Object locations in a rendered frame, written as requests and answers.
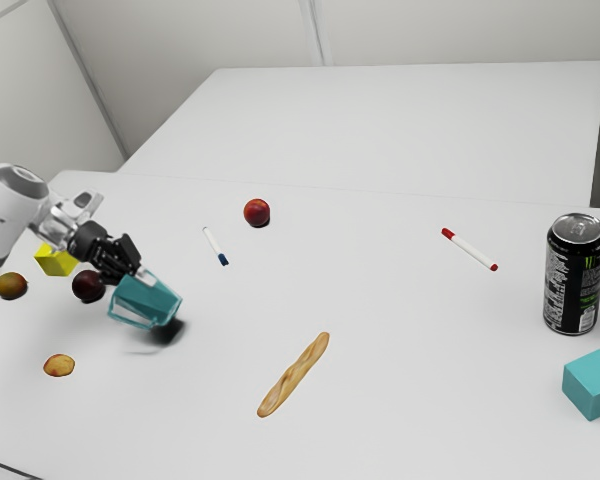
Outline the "teal faceted mug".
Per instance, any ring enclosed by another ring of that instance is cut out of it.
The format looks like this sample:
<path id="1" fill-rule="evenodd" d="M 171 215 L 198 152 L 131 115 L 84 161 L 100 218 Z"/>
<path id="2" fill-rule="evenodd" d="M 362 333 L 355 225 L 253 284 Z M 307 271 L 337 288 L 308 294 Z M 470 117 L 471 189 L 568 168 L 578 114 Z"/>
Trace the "teal faceted mug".
<path id="1" fill-rule="evenodd" d="M 175 316 L 182 297 L 149 270 L 126 274 L 114 288 L 108 316 L 136 328 L 166 326 Z"/>

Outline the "dark red plum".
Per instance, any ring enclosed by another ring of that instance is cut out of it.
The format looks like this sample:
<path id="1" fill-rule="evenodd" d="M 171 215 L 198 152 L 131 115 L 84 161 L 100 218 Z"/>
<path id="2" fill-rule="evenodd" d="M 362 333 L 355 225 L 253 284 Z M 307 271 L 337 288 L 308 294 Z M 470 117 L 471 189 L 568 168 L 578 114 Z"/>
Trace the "dark red plum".
<path id="1" fill-rule="evenodd" d="M 83 270 L 75 275 L 72 281 L 72 292 L 82 302 L 89 303 L 102 298 L 106 286 L 97 271 Z"/>

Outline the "black drink can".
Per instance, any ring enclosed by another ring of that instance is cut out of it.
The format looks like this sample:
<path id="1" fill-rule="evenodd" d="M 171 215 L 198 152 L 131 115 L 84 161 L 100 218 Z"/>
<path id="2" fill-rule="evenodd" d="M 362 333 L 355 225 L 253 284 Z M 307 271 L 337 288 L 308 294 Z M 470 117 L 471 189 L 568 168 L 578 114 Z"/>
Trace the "black drink can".
<path id="1" fill-rule="evenodd" d="M 600 305 L 600 220 L 558 217 L 546 237 L 543 319 L 553 331 L 579 336 L 597 322 Z"/>

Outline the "yellow block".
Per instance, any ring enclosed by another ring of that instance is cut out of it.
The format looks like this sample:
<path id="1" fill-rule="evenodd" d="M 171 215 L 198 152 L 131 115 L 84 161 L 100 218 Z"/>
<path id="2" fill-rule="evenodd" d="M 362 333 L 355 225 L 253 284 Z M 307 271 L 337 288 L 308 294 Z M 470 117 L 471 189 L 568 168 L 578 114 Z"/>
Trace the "yellow block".
<path id="1" fill-rule="evenodd" d="M 47 243 L 39 247 L 34 259 L 47 276 L 69 276 L 79 264 L 68 252 L 54 250 Z"/>

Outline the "white marker blue cap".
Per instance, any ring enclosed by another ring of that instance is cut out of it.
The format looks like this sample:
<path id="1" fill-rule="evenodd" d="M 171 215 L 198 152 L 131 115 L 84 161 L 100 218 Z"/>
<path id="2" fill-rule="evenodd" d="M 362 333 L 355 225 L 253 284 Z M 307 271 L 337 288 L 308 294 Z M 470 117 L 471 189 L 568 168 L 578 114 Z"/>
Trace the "white marker blue cap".
<path id="1" fill-rule="evenodd" d="M 215 253 L 217 259 L 219 260 L 220 264 L 222 266 L 228 266 L 229 265 L 229 260 L 226 257 L 224 250 L 221 248 L 221 246 L 219 245 L 219 243 L 217 242 L 215 236 L 213 235 L 212 231 L 208 228 L 208 227 L 204 227 L 202 229 L 203 234 L 205 235 L 210 247 L 212 248 L 213 252 Z"/>

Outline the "baguette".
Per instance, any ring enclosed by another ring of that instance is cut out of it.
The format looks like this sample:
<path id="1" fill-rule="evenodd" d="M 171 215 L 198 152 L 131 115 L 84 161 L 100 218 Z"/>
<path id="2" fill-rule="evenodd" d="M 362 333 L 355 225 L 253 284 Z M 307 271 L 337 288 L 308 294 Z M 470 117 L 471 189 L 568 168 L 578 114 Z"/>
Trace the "baguette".
<path id="1" fill-rule="evenodd" d="M 259 418 L 273 414 L 294 392 L 307 373 L 321 359 L 330 342 L 330 334 L 321 332 L 270 388 L 256 410 Z"/>

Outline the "white marker red cap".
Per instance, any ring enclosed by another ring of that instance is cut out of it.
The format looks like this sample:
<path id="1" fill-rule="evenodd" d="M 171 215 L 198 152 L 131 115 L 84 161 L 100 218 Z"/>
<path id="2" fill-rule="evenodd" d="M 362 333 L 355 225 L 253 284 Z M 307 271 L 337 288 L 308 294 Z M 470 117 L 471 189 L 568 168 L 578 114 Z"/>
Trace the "white marker red cap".
<path id="1" fill-rule="evenodd" d="M 460 249 L 462 249 L 464 252 L 466 252 L 468 255 L 470 255 L 472 258 L 474 258 L 476 261 L 478 261 L 481 265 L 488 268 L 490 271 L 495 272 L 498 270 L 499 266 L 495 261 L 493 261 L 487 255 L 482 253 L 476 247 L 471 245 L 469 242 L 459 237 L 452 230 L 443 227 L 441 229 L 441 234 L 449 241 L 454 243 L 456 246 L 458 246 Z"/>

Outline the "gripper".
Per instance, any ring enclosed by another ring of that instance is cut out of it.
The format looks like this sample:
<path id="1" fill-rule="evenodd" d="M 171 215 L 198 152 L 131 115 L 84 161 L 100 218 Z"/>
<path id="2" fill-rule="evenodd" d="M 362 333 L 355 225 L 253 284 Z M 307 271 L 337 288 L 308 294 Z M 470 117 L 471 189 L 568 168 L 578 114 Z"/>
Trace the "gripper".
<path id="1" fill-rule="evenodd" d="M 99 273 L 106 285 L 118 285 L 125 276 L 146 286 L 155 286 L 156 277 L 142 266 L 142 257 L 128 234 L 112 239 L 106 229 L 95 221 L 77 228 L 67 244 L 68 253 L 88 263 Z"/>

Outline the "red apple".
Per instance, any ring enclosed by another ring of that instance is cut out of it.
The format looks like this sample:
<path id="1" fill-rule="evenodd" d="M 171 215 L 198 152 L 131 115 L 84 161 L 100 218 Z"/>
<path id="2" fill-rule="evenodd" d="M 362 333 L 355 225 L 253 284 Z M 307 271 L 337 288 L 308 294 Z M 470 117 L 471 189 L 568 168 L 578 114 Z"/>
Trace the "red apple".
<path id="1" fill-rule="evenodd" d="M 266 226 L 270 221 L 270 206 L 260 198 L 249 200 L 243 208 L 245 221 L 254 228 Z"/>

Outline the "teal block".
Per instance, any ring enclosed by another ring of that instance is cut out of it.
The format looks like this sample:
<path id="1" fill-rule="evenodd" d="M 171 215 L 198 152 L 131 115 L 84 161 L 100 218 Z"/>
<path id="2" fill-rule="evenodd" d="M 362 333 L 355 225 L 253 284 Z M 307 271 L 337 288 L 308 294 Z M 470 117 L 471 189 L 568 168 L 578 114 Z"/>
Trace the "teal block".
<path id="1" fill-rule="evenodd" d="M 600 349 L 564 365 L 562 392 L 588 421 L 600 418 Z"/>

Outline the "green red mango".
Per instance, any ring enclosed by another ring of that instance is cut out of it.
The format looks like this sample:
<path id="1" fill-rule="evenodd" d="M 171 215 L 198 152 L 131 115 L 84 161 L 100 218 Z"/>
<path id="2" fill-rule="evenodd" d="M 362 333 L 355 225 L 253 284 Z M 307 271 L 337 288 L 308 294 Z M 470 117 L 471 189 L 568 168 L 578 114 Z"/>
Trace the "green red mango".
<path id="1" fill-rule="evenodd" d="M 0 275 L 0 297 L 14 300 L 23 296 L 28 289 L 28 281 L 17 272 L 6 272 Z"/>

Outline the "yellow red peach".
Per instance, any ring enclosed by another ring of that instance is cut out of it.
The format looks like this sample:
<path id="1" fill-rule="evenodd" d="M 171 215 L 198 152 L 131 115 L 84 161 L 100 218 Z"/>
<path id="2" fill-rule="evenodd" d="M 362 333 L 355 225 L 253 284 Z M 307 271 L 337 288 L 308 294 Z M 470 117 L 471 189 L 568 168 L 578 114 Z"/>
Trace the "yellow red peach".
<path id="1" fill-rule="evenodd" d="M 75 360 L 66 354 L 51 355 L 43 365 L 43 371 L 51 377 L 70 375 L 75 368 Z"/>

